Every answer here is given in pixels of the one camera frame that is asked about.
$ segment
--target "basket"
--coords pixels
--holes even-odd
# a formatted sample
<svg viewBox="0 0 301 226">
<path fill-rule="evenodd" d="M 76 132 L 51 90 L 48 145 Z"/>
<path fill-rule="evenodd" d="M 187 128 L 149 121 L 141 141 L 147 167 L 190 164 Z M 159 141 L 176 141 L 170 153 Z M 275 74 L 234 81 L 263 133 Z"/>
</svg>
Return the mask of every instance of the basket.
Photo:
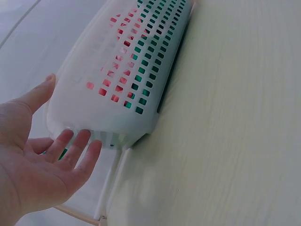
<svg viewBox="0 0 301 226">
<path fill-rule="evenodd" d="M 151 133 L 192 5 L 109 0 L 57 74 L 45 108 L 51 137 L 89 129 L 104 147 L 126 149 Z"/>
</svg>

